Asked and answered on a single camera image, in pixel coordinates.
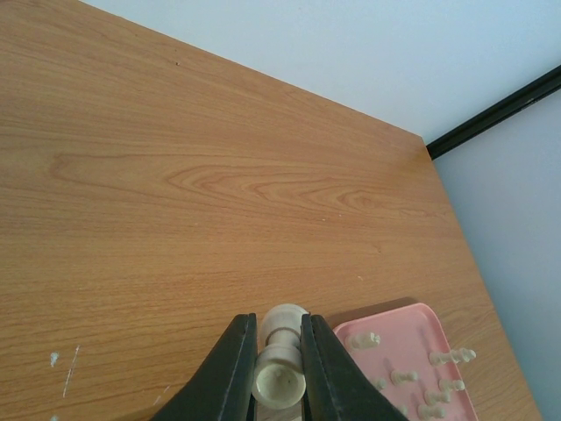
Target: wood grain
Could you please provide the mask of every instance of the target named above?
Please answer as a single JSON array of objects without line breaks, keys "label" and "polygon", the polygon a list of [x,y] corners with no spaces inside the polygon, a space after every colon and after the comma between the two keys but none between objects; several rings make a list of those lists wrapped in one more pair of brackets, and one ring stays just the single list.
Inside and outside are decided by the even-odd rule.
[{"label": "wood grain", "polygon": [[408,297],[481,420],[539,419],[419,138],[70,0],[1,2],[0,52],[1,419],[164,403],[239,312]]}]

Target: black baseboard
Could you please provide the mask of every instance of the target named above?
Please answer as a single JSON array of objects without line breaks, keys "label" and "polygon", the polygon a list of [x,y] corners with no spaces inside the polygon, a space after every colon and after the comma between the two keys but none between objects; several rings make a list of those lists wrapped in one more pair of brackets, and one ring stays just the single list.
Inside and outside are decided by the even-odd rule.
[{"label": "black baseboard", "polygon": [[427,149],[430,158],[435,160],[560,88],[561,66],[558,66],[477,116],[470,118],[462,125],[447,132],[444,136],[429,143]]}]

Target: wall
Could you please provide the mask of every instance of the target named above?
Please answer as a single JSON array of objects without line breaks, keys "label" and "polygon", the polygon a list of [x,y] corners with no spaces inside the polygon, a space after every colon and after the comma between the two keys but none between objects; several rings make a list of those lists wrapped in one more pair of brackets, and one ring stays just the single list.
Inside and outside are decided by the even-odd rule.
[{"label": "wall", "polygon": [[561,91],[435,161],[543,418],[561,400]]},{"label": "wall", "polygon": [[430,142],[561,62],[557,0],[87,0]]}]

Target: white paint mark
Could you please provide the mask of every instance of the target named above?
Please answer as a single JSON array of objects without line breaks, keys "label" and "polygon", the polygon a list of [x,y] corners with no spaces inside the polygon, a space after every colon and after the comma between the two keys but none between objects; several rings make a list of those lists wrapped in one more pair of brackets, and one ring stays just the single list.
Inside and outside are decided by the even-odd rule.
[{"label": "white paint mark", "polygon": [[64,390],[62,390],[62,397],[67,397],[68,382],[70,382],[70,377],[72,377],[72,373],[74,372],[74,367],[76,366],[76,359],[78,358],[78,351],[80,351],[80,346],[76,347],[76,351],[74,353],[74,358],[72,359],[72,364],[70,365],[70,369],[68,370],[67,382],[64,383]]},{"label": "white paint mark", "polygon": [[56,361],[59,359],[59,353],[51,353],[51,367],[54,367]]}]

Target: wooden table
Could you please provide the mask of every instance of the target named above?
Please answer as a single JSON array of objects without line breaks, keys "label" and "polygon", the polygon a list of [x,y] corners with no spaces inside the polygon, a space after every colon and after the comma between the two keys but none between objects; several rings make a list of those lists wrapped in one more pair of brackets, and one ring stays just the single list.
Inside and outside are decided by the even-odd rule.
[{"label": "wooden table", "polygon": [[1,2],[0,51],[1,419],[150,409],[237,313],[392,300],[477,350],[481,420],[539,419],[421,139],[70,0]]}]

